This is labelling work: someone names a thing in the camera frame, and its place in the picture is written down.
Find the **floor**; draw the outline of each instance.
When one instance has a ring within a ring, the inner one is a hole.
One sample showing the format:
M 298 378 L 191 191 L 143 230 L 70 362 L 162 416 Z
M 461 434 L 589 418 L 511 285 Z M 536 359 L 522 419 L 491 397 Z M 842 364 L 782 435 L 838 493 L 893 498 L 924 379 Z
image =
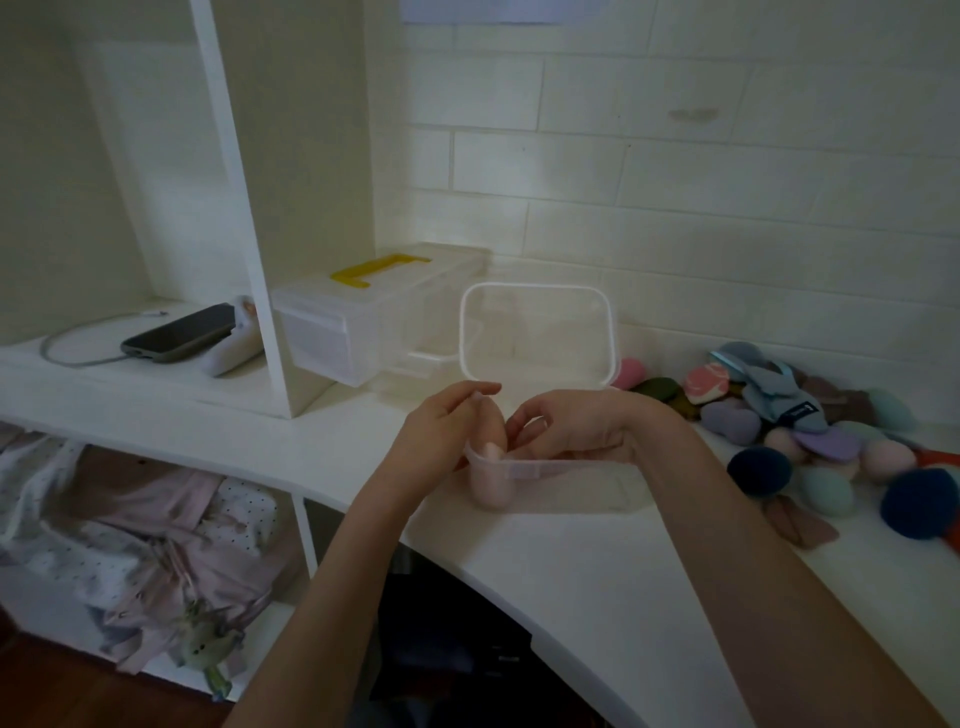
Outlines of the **floor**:
M 232 703 L 113 665 L 30 635 L 0 648 L 5 728 L 214 728 Z

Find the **white brick wall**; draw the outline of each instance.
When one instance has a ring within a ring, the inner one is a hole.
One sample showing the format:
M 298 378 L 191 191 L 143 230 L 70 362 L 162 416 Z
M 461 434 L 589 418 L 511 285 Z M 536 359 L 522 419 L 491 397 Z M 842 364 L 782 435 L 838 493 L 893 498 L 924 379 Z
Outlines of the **white brick wall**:
M 365 6 L 378 245 L 600 284 L 674 376 L 748 338 L 960 423 L 955 0 L 612 0 L 574 27 Z

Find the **charging cable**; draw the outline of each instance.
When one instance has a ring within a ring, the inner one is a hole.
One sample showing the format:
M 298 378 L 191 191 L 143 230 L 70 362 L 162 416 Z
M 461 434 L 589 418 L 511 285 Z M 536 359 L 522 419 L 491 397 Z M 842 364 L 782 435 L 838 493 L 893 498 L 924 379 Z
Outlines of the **charging cable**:
M 59 367 L 67 367 L 68 369 L 84 369 L 86 367 L 95 367 L 98 364 L 110 364 L 114 361 L 133 359 L 133 357 L 129 354 L 123 354 L 121 356 L 112 356 L 107 359 L 93 359 L 92 361 L 59 361 L 50 355 L 50 349 L 53 347 L 54 342 L 56 342 L 57 339 L 65 336 L 68 333 L 71 333 L 72 331 L 76 331 L 79 328 L 92 327 L 96 326 L 97 324 L 105 324 L 107 321 L 116 321 L 118 319 L 131 319 L 136 316 L 158 318 L 160 316 L 167 315 L 167 311 L 134 311 L 132 313 L 118 313 L 114 316 L 105 316 L 102 319 L 95 319 L 93 321 L 84 321 L 82 324 L 76 324 L 75 326 L 65 328 L 63 331 L 58 331 L 57 333 L 52 333 L 45 337 L 43 341 L 40 342 L 40 358 L 44 361 L 50 362 L 51 364 L 56 364 Z

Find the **plastic lid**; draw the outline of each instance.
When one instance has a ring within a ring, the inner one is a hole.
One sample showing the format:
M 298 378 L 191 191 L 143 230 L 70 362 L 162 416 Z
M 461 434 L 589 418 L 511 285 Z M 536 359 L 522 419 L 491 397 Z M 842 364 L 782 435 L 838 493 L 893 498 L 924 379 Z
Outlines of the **plastic lid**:
M 597 288 L 476 283 L 460 303 L 460 367 L 467 378 L 501 382 L 511 400 L 602 389 L 619 368 L 614 321 Z

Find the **blue makeup sponge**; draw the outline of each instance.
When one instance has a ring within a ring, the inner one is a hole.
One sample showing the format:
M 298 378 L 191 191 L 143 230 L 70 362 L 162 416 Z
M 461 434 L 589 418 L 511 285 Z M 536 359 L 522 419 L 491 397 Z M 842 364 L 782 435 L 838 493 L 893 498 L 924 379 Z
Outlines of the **blue makeup sponge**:
M 907 471 L 890 481 L 880 516 L 901 536 L 933 539 L 947 533 L 960 510 L 960 493 L 941 468 Z
M 790 482 L 793 466 L 782 452 L 756 446 L 741 450 L 727 465 L 733 482 L 750 497 L 769 497 Z

